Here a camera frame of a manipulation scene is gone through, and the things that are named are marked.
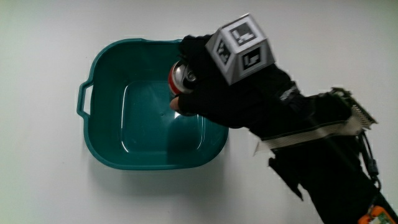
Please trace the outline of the person's right hand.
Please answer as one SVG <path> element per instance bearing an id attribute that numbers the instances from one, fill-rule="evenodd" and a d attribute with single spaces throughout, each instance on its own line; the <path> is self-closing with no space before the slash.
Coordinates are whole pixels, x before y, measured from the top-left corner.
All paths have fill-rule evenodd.
<path id="1" fill-rule="evenodd" d="M 196 79 L 192 92 L 172 100 L 174 110 L 264 137 L 266 127 L 304 107 L 304 96 L 275 64 L 267 37 L 250 14 L 214 34 L 188 35 L 178 49 Z"/>

